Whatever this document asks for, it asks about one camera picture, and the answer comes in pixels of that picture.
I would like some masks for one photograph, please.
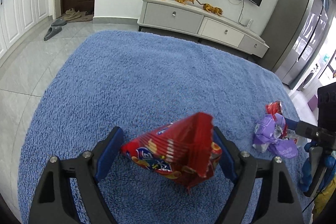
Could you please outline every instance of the blue rug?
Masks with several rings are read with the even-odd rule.
[[[271,159],[252,148],[254,127],[265,105],[283,102],[285,117],[297,112],[271,72],[214,48],[150,33],[104,31],[89,37],[67,60],[46,90],[21,150],[18,198],[28,222],[35,187],[47,160],[77,157],[104,139],[114,126],[125,142],[198,111],[214,117],[240,150]],[[307,153],[285,160],[297,185]],[[74,198],[82,222],[89,223],[76,182]],[[261,181],[255,183],[243,223],[249,223]],[[186,189],[119,155],[100,190],[119,224],[213,224],[232,189],[221,169]],[[304,208],[309,199],[297,189]],[[304,214],[309,222],[311,210]]]

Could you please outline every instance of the fridge door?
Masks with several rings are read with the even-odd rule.
[[[328,21],[327,13],[323,8],[321,16],[316,25],[315,32],[311,36],[309,43],[305,46],[304,51],[299,55],[298,59],[294,63],[293,67],[289,70],[286,76],[283,79],[283,83],[290,85],[291,82],[299,75],[306,63],[309,61],[310,57],[316,50],[317,46],[320,44],[326,24]]]
[[[304,27],[299,34],[295,44],[293,45],[292,49],[288,53],[287,57],[275,72],[275,74],[280,78],[280,80],[284,82],[285,76],[288,74],[290,69],[296,63],[298,57],[301,53],[305,50],[305,47],[308,45],[313,33],[315,31],[316,25],[319,21],[320,14],[323,8],[323,4],[321,0],[314,0],[309,16],[304,24]]]

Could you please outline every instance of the drawer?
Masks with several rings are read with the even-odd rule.
[[[259,56],[259,57],[263,57],[266,51],[268,50],[268,47],[266,44],[261,43],[247,35],[243,37],[238,48],[250,54]]]
[[[201,35],[238,47],[244,34],[222,23],[207,18]]]
[[[147,3],[144,24],[197,33],[203,15],[166,5]]]

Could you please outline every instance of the chip bag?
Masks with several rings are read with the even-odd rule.
[[[121,152],[142,168],[190,189],[213,176],[221,157],[212,134],[212,116],[198,112],[140,135]]]
[[[276,113],[282,115],[282,104],[281,104],[281,101],[275,101],[273,103],[270,103],[270,104],[266,105],[265,107],[266,107],[266,112],[268,114],[272,114],[273,119],[275,121],[277,120],[277,118],[275,116]],[[285,127],[282,130],[280,139],[284,139],[284,138],[287,137],[287,128],[288,128],[288,126],[285,125]]]

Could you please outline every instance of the tv stand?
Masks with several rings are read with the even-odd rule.
[[[185,33],[211,40],[248,54],[263,57],[268,46],[258,35],[244,26],[205,10],[172,0],[142,0],[138,20],[142,27]]]

